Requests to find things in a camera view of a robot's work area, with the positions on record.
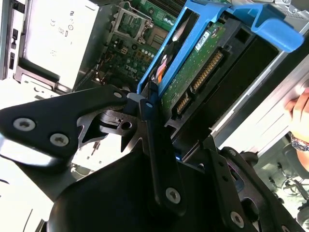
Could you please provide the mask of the bare person hand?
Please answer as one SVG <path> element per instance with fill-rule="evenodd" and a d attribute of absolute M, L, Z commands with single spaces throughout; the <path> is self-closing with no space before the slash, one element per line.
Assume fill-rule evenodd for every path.
<path fill-rule="evenodd" d="M 295 138 L 309 142 L 309 88 L 285 106 L 289 117 L 289 128 Z"/>

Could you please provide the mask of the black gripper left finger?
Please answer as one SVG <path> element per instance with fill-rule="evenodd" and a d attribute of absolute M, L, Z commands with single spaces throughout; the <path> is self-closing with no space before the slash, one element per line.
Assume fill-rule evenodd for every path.
<path fill-rule="evenodd" d="M 150 82 L 142 95 L 104 85 L 4 108 L 0 154 L 24 165 L 58 170 L 70 164 L 79 148 L 106 133 L 118 134 L 122 152 L 148 161 L 146 198 L 151 210 L 181 217 L 186 194 L 158 104 L 158 86 Z"/>

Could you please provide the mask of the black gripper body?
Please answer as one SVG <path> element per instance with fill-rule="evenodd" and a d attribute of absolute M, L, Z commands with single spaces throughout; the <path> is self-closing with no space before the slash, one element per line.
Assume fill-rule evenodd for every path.
<path fill-rule="evenodd" d="M 50 232 L 224 232 L 210 177 L 178 163 L 188 200 L 182 217 L 153 211 L 144 155 L 126 155 L 67 187 L 50 213 Z"/>

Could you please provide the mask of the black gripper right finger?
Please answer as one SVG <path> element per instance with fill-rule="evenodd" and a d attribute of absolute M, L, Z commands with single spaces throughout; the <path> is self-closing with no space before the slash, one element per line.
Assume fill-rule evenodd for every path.
<path fill-rule="evenodd" d="M 220 219 L 228 232 L 301 232 L 295 221 L 254 169 L 231 148 L 203 148 Z"/>

